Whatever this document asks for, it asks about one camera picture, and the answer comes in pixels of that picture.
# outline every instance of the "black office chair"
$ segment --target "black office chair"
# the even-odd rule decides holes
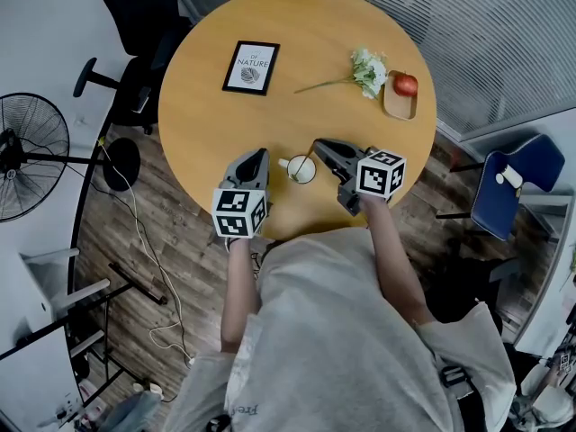
[[[118,82],[93,71],[96,58],[84,66],[76,82],[79,97],[87,82],[115,88],[112,123],[141,126],[146,134],[158,122],[158,99],[170,59],[192,28],[178,13],[177,0],[104,0],[116,22],[124,50],[132,59]]]
[[[476,300],[486,302],[501,334],[502,319],[496,313],[498,291],[502,280],[520,277],[518,259],[481,261],[462,258],[460,241],[455,238],[449,240],[448,247],[448,257],[425,293],[430,312],[438,321],[450,323],[463,319],[476,305]]]
[[[154,81],[149,71],[149,62],[144,58],[132,59],[116,81],[93,71],[96,58],[86,62],[74,88],[74,97],[80,97],[87,82],[116,90],[110,110],[113,124],[141,126],[146,134],[152,134],[152,125],[158,123],[158,98],[161,84]]]
[[[124,50],[132,56],[156,61],[153,68],[169,62],[192,28],[190,20],[178,13],[178,0],[104,0]],[[157,54],[162,45],[160,58]]]

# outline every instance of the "table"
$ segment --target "table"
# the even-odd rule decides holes
[[[239,40],[281,45],[266,96],[222,91]],[[384,52],[387,68],[418,79],[411,121],[383,112],[356,85],[305,86],[345,77],[352,50]],[[158,109],[168,164],[182,187],[211,211],[212,191],[229,163],[243,153],[270,151],[270,200],[263,235],[290,239],[303,233],[365,225],[338,204],[338,180],[315,159],[309,184],[290,181],[278,158],[306,153],[316,138],[388,149],[407,159],[397,203],[426,164],[436,130],[436,98],[428,68],[410,37],[364,0],[231,0],[193,28],[166,72]]]

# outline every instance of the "white cable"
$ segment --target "white cable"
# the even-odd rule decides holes
[[[106,157],[108,158],[108,160],[110,160],[110,163],[112,163],[112,159],[110,158],[110,156],[108,155],[108,152],[106,151],[104,145],[101,146],[102,150],[104,151],[104,154],[106,155]],[[124,177],[124,175],[118,171],[118,169],[116,169],[116,166],[112,165],[112,169],[118,173],[118,175],[120,175],[120,177],[124,180],[124,182],[126,183],[126,185],[128,186],[128,188],[130,189],[130,193],[132,194],[132,200],[134,201],[134,220],[136,222],[136,231],[138,232],[138,237],[140,238],[140,241],[142,242],[142,246],[144,247],[144,253],[146,253],[146,256],[150,259],[150,261],[152,261],[156,266],[158,266],[158,268],[160,269],[160,273],[166,278],[166,282],[168,283],[170,289],[172,290],[172,293],[174,294],[175,297],[175,301],[176,301],[176,312],[178,312],[178,318],[179,321],[177,321],[176,323],[173,323],[172,325],[169,325],[167,327],[156,327],[153,329],[150,329],[148,331],[148,335],[150,336],[150,339],[152,340],[152,342],[154,343],[155,346],[161,348],[161,349],[169,349],[170,347],[176,347],[178,349],[180,349],[182,351],[182,353],[188,357],[188,360],[192,361],[193,358],[191,356],[188,355],[188,353],[186,352],[186,350],[180,346],[177,343],[173,343],[170,344],[169,346],[161,346],[158,342],[156,342],[156,340],[154,339],[153,333],[155,331],[160,331],[161,329],[171,329],[173,327],[176,327],[178,325],[181,325],[181,321],[182,321],[182,303],[180,302],[180,296],[178,296],[178,293],[176,292],[176,289],[174,288],[174,286],[172,285],[172,280],[170,280],[170,277],[168,276],[167,272],[164,270],[164,267],[162,267],[162,265],[160,265],[158,263],[158,261],[156,259],[154,259],[154,257],[152,257],[148,250],[146,249],[146,243],[144,242],[144,238],[142,238],[142,235],[140,234],[140,228],[138,225],[138,210],[136,208],[136,195],[134,195],[134,191],[132,191],[132,188],[130,186],[130,183],[128,182],[128,179],[126,179]]]

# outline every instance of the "red apple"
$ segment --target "red apple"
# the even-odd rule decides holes
[[[398,74],[394,78],[394,91],[400,96],[415,96],[418,93],[418,80],[408,74]]]

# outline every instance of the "black pole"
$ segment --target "black pole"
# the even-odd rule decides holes
[[[66,315],[65,317],[62,317],[61,319],[58,319],[58,320],[50,323],[46,327],[41,328],[38,331],[34,331],[32,334],[28,335],[27,337],[23,337],[22,339],[20,339],[16,343],[16,347],[13,347],[10,350],[7,350],[6,352],[4,352],[3,354],[0,355],[0,360],[4,360],[8,356],[15,354],[16,352],[24,349],[25,347],[29,346],[30,344],[32,344],[34,342],[36,342],[38,339],[44,338],[45,336],[50,334],[52,331],[54,331],[60,327],[63,327],[70,320],[75,319],[79,313],[91,311],[92,309],[95,309],[96,307],[98,307],[103,302],[108,302],[113,297],[118,296],[119,294],[122,294],[125,291],[128,291],[133,286],[134,285],[132,283],[125,284],[121,288],[118,288],[117,290],[114,290],[113,292],[109,292],[108,294],[106,294],[105,296],[103,296],[100,299],[97,299],[96,301],[90,302],[89,304],[84,305],[84,306],[76,306],[75,308],[70,309],[68,311],[68,315]]]
[[[92,353],[93,356],[95,356],[100,363],[104,363],[104,359],[100,357],[100,354],[98,354],[98,352],[96,352],[96,350],[94,348],[92,348],[91,346],[88,348],[88,350]],[[108,355],[108,360],[110,360],[113,364],[115,364],[116,366],[118,366],[119,368],[121,368],[122,370],[124,370],[124,372],[126,374],[128,374],[129,376],[131,376],[131,378],[136,381],[137,383],[140,383],[142,385],[144,385],[146,382],[139,376],[137,376],[136,374],[134,374],[134,372],[130,371],[128,368],[126,368],[126,366],[124,366],[123,364],[121,364],[116,358],[114,358],[111,355]]]
[[[34,152],[24,154],[22,162],[26,163],[28,160],[42,160],[62,163],[84,163],[86,165],[109,165],[111,163],[108,160],[94,160],[92,158],[81,157],[64,157],[61,155],[51,154],[35,154]]]
[[[469,212],[455,212],[452,214],[437,214],[436,215],[437,220],[462,220],[462,219],[466,219],[466,218],[470,218]]]
[[[483,167],[484,167],[483,163],[474,163],[472,165],[455,166],[454,168],[450,168],[450,173],[460,173],[461,171],[468,171],[469,169],[480,169]]]
[[[106,381],[110,379],[108,375],[108,306],[110,302],[108,301],[104,305],[104,370],[106,372]]]
[[[136,288],[139,292],[144,294],[144,296],[155,302],[157,305],[165,306],[168,304],[168,299],[166,299],[166,296],[160,296],[159,298],[157,298],[154,294],[149,292],[141,284],[139,284],[138,282],[134,282],[134,280],[128,277],[126,273],[122,270],[120,265],[118,265],[117,263],[110,263],[108,267],[110,267],[116,274],[118,274],[120,277],[126,280],[126,282],[131,284],[134,288]]]
[[[96,83],[98,85],[107,86],[108,88],[113,88],[115,90],[118,89],[120,86],[120,82],[116,80],[112,80],[108,76],[103,76],[102,74],[98,74],[97,72],[91,71],[88,73],[89,82]]]
[[[108,381],[106,381],[104,384],[102,384],[100,386],[100,389],[98,389],[96,392],[94,392],[90,396],[90,398],[84,402],[84,405],[83,405],[84,408],[86,408],[90,403],[92,403],[94,400],[96,400],[102,392],[104,392],[106,389],[108,389],[108,386],[110,384],[112,384],[114,381],[116,381],[122,373],[124,373],[124,370],[122,368],[119,368],[118,371],[116,373],[114,373]]]

